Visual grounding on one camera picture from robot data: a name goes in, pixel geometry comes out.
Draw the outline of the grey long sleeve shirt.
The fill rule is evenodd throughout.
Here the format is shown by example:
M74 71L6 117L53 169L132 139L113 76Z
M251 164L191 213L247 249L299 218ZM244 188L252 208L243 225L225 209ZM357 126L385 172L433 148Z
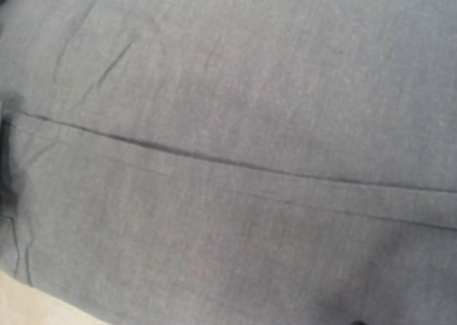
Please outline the grey long sleeve shirt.
M1 0L1 269L112 324L454 324L456 0Z

